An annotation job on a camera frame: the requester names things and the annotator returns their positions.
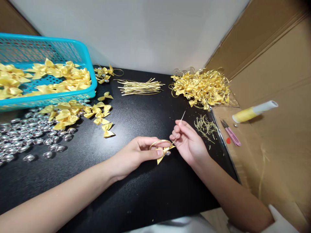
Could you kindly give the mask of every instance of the pink scissors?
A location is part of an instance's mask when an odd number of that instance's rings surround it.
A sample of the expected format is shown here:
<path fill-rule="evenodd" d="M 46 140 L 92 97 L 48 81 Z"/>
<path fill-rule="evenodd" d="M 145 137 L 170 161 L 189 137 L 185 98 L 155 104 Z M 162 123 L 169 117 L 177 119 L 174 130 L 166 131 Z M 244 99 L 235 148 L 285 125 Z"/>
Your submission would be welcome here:
<path fill-rule="evenodd" d="M 236 146 L 241 146 L 241 142 L 239 141 L 239 139 L 236 137 L 236 135 L 234 134 L 234 132 L 232 132 L 232 130 L 230 129 L 230 127 L 228 126 L 228 124 L 225 122 L 225 120 L 223 120 L 224 122 L 220 121 L 221 124 L 223 125 L 223 127 L 225 128 L 225 130 L 227 131 L 227 133 L 229 134 L 229 136 L 231 137 L 233 143 Z"/>

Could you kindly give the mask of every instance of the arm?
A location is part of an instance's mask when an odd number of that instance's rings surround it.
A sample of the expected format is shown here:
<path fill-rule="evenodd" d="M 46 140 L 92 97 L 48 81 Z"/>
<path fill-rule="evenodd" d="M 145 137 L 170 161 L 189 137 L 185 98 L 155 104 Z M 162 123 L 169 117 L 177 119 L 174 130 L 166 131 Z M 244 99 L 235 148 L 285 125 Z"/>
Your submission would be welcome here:
<path fill-rule="evenodd" d="M 247 232 L 261 232 L 274 220 L 255 196 L 232 179 L 208 154 L 201 137 L 185 121 L 176 121 L 170 136 L 184 160 L 217 199 L 229 221 Z"/>
<path fill-rule="evenodd" d="M 135 138 L 110 159 L 2 214 L 1 232 L 56 232 L 142 162 L 162 157 L 163 150 L 148 150 L 155 141 L 158 139 Z M 169 147 L 170 143 L 159 146 Z"/>

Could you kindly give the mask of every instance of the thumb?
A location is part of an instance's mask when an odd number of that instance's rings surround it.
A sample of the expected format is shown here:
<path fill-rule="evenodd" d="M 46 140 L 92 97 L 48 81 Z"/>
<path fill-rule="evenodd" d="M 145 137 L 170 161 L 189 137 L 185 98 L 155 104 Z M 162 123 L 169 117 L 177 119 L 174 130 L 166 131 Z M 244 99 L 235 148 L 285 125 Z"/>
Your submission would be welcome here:
<path fill-rule="evenodd" d="M 139 152 L 140 158 L 142 162 L 147 160 L 154 160 L 161 158 L 163 156 L 163 150 L 162 149 L 156 149 L 156 150 L 143 150 Z"/>
<path fill-rule="evenodd" d="M 194 141 L 196 139 L 198 134 L 187 126 L 187 122 L 181 121 L 179 122 L 178 126 L 181 132 L 183 132 L 190 140 Z"/>

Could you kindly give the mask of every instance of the turquoise basket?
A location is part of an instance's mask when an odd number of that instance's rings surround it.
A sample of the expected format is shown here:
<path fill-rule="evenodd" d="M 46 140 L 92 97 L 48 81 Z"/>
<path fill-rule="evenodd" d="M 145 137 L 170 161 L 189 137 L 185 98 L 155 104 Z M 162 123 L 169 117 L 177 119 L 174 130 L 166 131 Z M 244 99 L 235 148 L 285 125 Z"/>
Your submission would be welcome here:
<path fill-rule="evenodd" d="M 32 68 L 33 63 L 44 64 L 46 58 L 53 63 L 65 64 L 72 61 L 81 66 L 79 69 L 86 67 L 91 75 L 91 86 L 79 91 L 0 100 L 0 112 L 46 106 L 72 99 L 90 99 L 95 96 L 97 81 L 90 55 L 83 43 L 71 39 L 0 33 L 0 63 L 13 64 L 16 68 L 25 70 Z M 41 79 L 23 83 L 19 88 L 26 94 L 37 91 L 35 87 L 38 85 L 60 83 L 63 80 L 64 78 L 45 75 Z"/>

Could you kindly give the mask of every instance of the forearm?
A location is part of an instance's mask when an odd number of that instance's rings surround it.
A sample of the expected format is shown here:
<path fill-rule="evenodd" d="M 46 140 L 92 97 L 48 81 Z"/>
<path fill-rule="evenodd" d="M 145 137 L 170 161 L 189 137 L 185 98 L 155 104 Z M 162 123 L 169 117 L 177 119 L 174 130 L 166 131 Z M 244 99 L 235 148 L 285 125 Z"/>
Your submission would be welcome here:
<path fill-rule="evenodd" d="M 212 158 L 192 167 L 217 199 L 229 221 L 247 232 L 261 232 L 273 217 L 255 196 L 232 179 Z"/>
<path fill-rule="evenodd" d="M 1 232 L 56 232 L 115 181 L 97 164 L 1 215 Z"/>

